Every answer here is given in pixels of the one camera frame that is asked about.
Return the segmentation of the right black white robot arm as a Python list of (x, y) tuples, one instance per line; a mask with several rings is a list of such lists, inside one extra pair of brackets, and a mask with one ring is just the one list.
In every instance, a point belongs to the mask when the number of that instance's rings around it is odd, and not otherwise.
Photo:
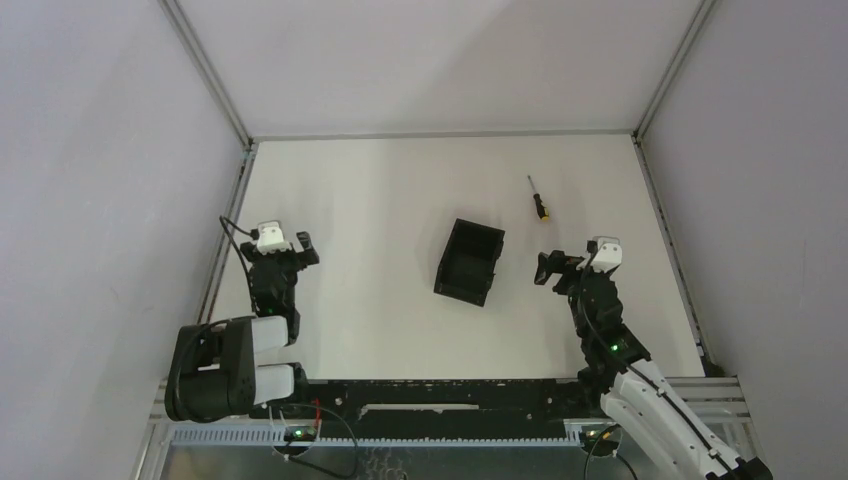
[(588, 247), (584, 256), (539, 254), (534, 276), (537, 285), (557, 276), (552, 290), (568, 300), (587, 363), (577, 391), (582, 410), (607, 415), (671, 478), (772, 478), (762, 459), (744, 458), (693, 412), (625, 324), (612, 278), (622, 247), (595, 241)]

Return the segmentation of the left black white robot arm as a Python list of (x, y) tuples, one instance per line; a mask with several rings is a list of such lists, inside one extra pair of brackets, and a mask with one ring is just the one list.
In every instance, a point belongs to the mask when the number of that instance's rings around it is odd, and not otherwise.
[(299, 336), (298, 275), (320, 257), (307, 232), (296, 238), (298, 248), (265, 233), (239, 245), (250, 314), (179, 330), (165, 389), (169, 419), (212, 423), (269, 400), (290, 417), (310, 409), (313, 392), (295, 379), (293, 365), (260, 367), (256, 360), (261, 351), (290, 346)]

